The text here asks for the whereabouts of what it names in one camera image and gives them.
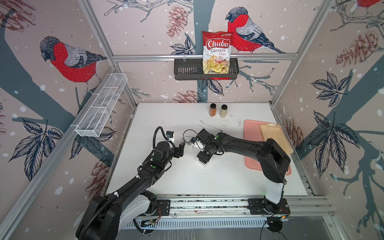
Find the white gift box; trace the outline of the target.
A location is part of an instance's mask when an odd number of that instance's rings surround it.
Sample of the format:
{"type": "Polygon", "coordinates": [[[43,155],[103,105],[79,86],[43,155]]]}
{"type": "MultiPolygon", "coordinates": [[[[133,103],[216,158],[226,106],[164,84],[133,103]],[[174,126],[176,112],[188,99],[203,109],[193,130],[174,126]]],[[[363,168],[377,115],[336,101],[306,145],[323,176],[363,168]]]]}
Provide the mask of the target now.
{"type": "Polygon", "coordinates": [[[186,144],[190,144],[192,142],[193,137],[183,137],[183,140],[186,144]]]}
{"type": "Polygon", "coordinates": [[[210,155],[209,153],[206,153],[206,152],[199,152],[198,155],[197,155],[198,161],[201,164],[203,164],[204,166],[209,163],[211,158],[212,158],[212,155],[210,155]]]}

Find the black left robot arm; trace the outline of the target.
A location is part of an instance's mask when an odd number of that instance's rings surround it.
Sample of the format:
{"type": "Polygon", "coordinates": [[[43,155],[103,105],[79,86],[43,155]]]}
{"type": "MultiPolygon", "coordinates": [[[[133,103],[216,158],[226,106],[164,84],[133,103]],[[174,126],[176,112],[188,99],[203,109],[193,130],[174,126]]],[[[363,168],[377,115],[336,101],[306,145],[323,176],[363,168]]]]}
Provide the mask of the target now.
{"type": "Polygon", "coordinates": [[[76,231],[79,240],[114,240],[122,227],[141,214],[156,210],[157,197],[148,191],[170,169],[172,158],[184,155],[185,143],[175,146],[174,132],[157,127],[164,140],[153,136],[152,151],[137,168],[137,175],[106,196],[93,197],[76,231]]]}

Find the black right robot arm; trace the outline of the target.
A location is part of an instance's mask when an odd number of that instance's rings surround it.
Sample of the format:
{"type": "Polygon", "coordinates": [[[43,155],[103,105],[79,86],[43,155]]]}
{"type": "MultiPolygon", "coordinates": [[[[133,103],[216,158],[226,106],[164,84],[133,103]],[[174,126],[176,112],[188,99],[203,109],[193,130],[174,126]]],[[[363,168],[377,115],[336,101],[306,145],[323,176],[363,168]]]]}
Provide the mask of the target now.
{"type": "Polygon", "coordinates": [[[263,198],[264,209],[267,213],[277,213],[280,210],[291,159],[275,140],[269,138],[265,142],[255,142],[221,132],[213,135],[202,129],[195,137],[188,137],[185,142],[194,144],[200,149],[197,159],[204,166],[214,155],[225,153],[242,155],[259,162],[267,178],[267,191],[263,198]]]}

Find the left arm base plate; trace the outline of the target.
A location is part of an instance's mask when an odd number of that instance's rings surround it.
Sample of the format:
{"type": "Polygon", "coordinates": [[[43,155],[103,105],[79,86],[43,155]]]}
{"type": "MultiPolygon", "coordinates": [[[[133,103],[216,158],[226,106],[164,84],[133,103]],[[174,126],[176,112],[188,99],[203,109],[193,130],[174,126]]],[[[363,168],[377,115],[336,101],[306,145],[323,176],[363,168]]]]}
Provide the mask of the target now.
{"type": "Polygon", "coordinates": [[[151,201],[148,209],[144,213],[138,215],[138,217],[163,217],[169,216],[171,210],[171,201],[170,200],[156,200],[156,202],[151,201]]]}

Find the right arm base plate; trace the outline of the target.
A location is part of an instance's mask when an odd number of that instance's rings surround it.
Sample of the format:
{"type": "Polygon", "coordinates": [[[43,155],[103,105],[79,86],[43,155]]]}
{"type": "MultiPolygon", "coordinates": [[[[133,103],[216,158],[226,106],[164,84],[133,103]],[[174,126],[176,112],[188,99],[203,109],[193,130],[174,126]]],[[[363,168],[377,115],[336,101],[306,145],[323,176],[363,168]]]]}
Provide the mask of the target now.
{"type": "Polygon", "coordinates": [[[247,201],[247,208],[252,215],[289,215],[291,213],[285,198],[282,198],[279,204],[274,204],[265,198],[251,198],[247,201]]]}

